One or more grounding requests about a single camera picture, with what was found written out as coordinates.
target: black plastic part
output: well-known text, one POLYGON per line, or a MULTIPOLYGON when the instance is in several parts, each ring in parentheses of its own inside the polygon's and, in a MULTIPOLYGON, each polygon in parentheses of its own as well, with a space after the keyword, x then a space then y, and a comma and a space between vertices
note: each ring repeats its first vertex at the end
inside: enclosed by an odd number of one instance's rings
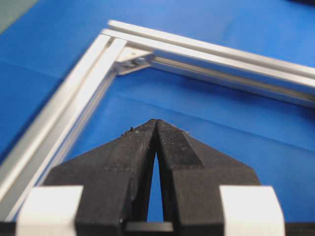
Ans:
POLYGON ((54 167, 44 185, 83 185, 78 236, 122 235, 125 220, 146 220, 155 158, 156 120, 54 167))
MULTIPOLYGON (((221 184, 260 185, 252 168, 155 119, 56 166, 44 182, 84 186, 78 236, 223 236, 221 184), (156 151, 165 221, 149 223, 156 151)), ((0 236, 14 235, 15 222, 0 222, 0 236)), ((285 235, 313 236, 315 222, 286 223, 285 235)))
POLYGON ((224 235, 219 185, 260 185, 252 168, 157 121, 164 221, 181 236, 224 235))

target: blue background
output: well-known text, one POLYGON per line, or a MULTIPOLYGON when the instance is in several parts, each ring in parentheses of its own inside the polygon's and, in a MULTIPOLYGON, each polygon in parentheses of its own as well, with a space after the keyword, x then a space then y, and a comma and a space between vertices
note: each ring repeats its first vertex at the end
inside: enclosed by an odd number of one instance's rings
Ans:
MULTIPOLYGON (((290 0, 40 0, 0 35, 2 159, 109 19, 315 67, 315 8, 290 0)), ((315 110, 148 68, 116 78, 67 159, 150 118, 252 166, 286 221, 315 221, 315 110)))

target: blue surface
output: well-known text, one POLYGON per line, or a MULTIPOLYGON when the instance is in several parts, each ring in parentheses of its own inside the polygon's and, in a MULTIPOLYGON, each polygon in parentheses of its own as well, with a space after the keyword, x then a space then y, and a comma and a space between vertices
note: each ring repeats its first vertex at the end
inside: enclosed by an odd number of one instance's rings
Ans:
MULTIPOLYGON (((41 0, 0 35, 1 156, 109 19, 315 67, 314 15, 289 0, 41 0)), ((68 159, 150 118, 254 167, 287 221, 315 221, 314 110, 146 69, 116 79, 68 159)))

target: blue tablecloth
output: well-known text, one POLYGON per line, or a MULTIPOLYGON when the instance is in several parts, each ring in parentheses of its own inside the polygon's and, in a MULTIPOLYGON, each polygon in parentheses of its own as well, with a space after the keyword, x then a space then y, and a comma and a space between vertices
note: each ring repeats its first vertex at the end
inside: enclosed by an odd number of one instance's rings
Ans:
MULTIPOLYGON (((290 0, 41 0, 0 35, 2 159, 109 19, 315 67, 315 8, 290 0)), ((150 118, 252 166, 286 221, 315 221, 315 110, 148 68, 114 81, 67 159, 150 118)))

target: white block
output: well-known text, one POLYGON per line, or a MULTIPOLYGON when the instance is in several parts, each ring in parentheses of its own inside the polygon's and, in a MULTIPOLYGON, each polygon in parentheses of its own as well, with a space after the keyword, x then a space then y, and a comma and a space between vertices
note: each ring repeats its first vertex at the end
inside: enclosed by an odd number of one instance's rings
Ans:
POLYGON ((271 186, 221 185, 225 236, 284 236, 284 216, 271 186))
POLYGON ((74 219, 83 186, 31 190, 16 222, 16 236, 76 236, 74 219))

